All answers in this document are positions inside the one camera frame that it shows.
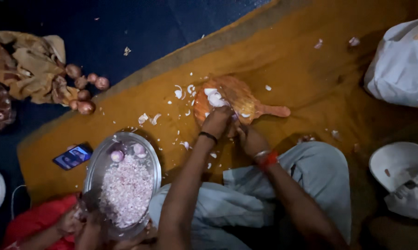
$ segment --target mobile phone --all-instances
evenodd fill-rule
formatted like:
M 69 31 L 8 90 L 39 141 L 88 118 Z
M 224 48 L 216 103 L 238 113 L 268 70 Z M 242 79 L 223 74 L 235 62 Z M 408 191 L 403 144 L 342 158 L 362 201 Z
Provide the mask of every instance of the mobile phone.
M 70 170 L 87 161 L 92 156 L 92 150 L 84 144 L 80 144 L 71 150 L 65 151 L 55 157 L 53 162 L 64 170 Z

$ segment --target black wristband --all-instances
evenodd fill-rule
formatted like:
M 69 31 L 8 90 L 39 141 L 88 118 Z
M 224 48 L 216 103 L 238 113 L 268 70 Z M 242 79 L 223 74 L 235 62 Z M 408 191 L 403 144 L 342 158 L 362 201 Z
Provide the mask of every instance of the black wristband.
M 198 136 L 200 136 L 200 135 L 204 135 L 204 136 L 206 136 L 206 137 L 208 137 L 208 138 L 210 138 L 210 139 L 214 140 L 215 144 L 218 144 L 218 140 L 215 138 L 215 136 L 213 136 L 213 135 L 211 135 L 211 134 L 209 134 L 209 133 L 203 132 L 203 131 L 201 131 L 201 132 L 198 134 Z

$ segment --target cutting board handle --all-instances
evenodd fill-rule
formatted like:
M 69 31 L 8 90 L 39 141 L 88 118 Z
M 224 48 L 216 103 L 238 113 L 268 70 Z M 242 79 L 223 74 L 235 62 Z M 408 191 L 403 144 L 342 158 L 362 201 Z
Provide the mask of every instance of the cutting board handle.
M 258 116 L 268 114 L 279 117 L 288 117 L 291 114 L 291 110 L 286 106 L 268 106 L 268 105 L 257 105 L 257 114 Z

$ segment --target blue floor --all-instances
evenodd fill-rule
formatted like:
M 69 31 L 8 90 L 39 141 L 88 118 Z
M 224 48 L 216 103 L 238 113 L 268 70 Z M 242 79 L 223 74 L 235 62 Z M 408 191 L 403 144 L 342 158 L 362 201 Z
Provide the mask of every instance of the blue floor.
M 4 0 L 0 30 L 58 35 L 67 62 L 116 84 L 134 71 L 236 21 L 270 0 Z M 124 48 L 132 51 L 123 56 Z M 0 242 L 10 220 L 12 191 L 24 184 L 17 144 L 68 108 L 15 101 L 16 122 L 0 133 L 0 172 L 7 196 L 0 208 Z M 25 189 L 15 194 L 15 213 L 28 208 Z

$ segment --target white plastic bag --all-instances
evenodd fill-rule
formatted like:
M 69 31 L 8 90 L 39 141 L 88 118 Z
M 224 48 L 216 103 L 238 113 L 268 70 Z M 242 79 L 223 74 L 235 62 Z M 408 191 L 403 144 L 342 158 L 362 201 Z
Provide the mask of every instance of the white plastic bag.
M 385 197 L 391 212 L 418 219 L 418 175 Z
M 364 82 L 377 99 L 418 107 L 418 19 L 385 33 Z

